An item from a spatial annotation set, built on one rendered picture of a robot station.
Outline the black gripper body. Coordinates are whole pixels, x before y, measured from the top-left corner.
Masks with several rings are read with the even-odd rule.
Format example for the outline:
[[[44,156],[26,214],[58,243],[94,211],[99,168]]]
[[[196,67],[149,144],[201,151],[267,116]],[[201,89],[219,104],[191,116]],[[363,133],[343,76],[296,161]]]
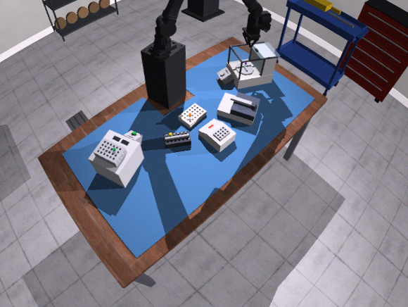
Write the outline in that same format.
[[[243,28],[242,28],[243,34],[244,34],[249,40],[251,40],[251,39],[256,39],[256,38],[260,38],[260,34],[254,35],[255,27],[257,27],[257,25],[256,25],[256,26],[252,26],[252,25],[247,24],[247,28],[246,28],[246,27],[243,27]]]

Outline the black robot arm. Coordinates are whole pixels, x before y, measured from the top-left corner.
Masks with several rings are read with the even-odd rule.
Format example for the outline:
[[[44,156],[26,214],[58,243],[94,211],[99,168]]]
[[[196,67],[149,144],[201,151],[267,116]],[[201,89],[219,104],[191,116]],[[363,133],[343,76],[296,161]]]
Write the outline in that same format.
[[[155,39],[154,45],[149,46],[149,51],[153,52],[157,56],[168,52],[169,50],[177,47],[177,43],[171,41],[171,36],[177,31],[175,25],[179,10],[184,0],[169,0],[166,9],[156,19],[155,27]],[[258,35],[260,30],[268,32],[270,30],[272,21],[271,13],[263,11],[261,5],[257,0],[242,0],[248,8],[248,24],[255,27],[254,35]],[[171,42],[171,43],[170,43]]]

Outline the white tube rack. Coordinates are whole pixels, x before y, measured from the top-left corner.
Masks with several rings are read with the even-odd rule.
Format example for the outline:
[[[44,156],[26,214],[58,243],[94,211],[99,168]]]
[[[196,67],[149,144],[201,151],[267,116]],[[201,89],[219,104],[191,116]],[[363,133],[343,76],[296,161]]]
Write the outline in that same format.
[[[189,114],[191,114],[191,118],[189,118]],[[186,109],[181,115],[179,115],[178,119],[187,127],[191,128],[206,115],[207,115],[206,110],[204,110],[197,104],[193,104],[191,107]]]

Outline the blue bench mat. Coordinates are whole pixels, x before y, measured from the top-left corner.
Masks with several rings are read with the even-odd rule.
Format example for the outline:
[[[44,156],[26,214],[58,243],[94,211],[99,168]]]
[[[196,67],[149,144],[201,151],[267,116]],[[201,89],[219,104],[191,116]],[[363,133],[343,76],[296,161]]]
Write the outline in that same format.
[[[216,78],[226,67],[229,48],[186,71],[192,95],[165,116],[145,98],[139,99],[63,153],[86,193],[117,235],[138,258],[209,199],[250,162],[315,98],[274,71],[271,83],[237,89]],[[253,125],[217,115],[224,93],[260,99]],[[193,104],[207,115],[189,128],[178,116]],[[236,132],[221,152],[198,130],[212,119]],[[112,130],[143,135],[144,159],[126,187],[98,174],[89,157]],[[191,145],[165,148],[164,134],[189,131]]]

